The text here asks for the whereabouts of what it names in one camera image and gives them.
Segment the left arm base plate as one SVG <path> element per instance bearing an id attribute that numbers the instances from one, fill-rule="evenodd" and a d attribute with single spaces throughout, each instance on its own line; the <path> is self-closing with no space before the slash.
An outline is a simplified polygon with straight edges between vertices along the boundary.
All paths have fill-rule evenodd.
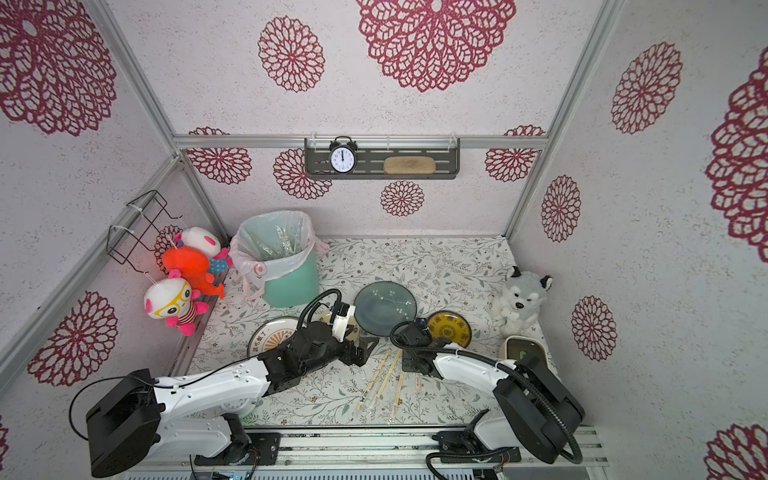
<path id="1" fill-rule="evenodd" d="M 247 434 L 246 443 L 235 441 L 223 452 L 208 458 L 193 457 L 195 467 L 224 466 L 273 466 L 277 462 L 282 435 L 277 432 L 256 432 Z"/>

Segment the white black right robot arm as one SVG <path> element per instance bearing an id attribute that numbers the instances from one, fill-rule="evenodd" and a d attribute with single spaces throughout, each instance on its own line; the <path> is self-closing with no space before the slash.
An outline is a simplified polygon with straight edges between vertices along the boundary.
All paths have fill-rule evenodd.
<path id="1" fill-rule="evenodd" d="M 425 457 L 426 468 L 435 478 L 445 477 L 434 466 L 436 459 L 509 462 L 521 448 L 546 464 L 558 458 L 583 463 L 575 433 L 585 411 L 540 359 L 531 355 L 521 361 L 491 358 L 444 338 L 435 339 L 428 328 L 415 322 L 397 324 L 389 340 L 403 352 L 412 371 L 468 385 L 493 396 L 498 405 L 497 412 L 483 411 L 472 420 L 465 430 L 467 445 L 441 448 Z"/>

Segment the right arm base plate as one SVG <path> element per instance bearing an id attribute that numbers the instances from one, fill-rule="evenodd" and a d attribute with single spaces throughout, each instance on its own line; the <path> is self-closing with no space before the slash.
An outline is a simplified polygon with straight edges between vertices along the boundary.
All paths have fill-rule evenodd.
<path id="1" fill-rule="evenodd" d="M 519 463 L 522 460 L 518 447 L 501 447 L 493 450 L 469 431 L 443 430 L 433 436 L 438 450 L 427 455 L 427 459 L 442 463 Z"/>

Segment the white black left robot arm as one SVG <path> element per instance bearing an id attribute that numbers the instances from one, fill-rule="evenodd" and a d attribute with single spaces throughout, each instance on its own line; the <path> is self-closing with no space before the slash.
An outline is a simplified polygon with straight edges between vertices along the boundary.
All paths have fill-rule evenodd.
<path id="1" fill-rule="evenodd" d="M 141 369 L 118 377 L 85 416 L 92 477 L 174 456 L 211 466 L 263 460 L 241 412 L 335 361 L 364 366 L 379 340 L 349 339 L 353 311 L 340 290 L 324 291 L 304 308 L 293 334 L 256 356 L 189 376 Z"/>

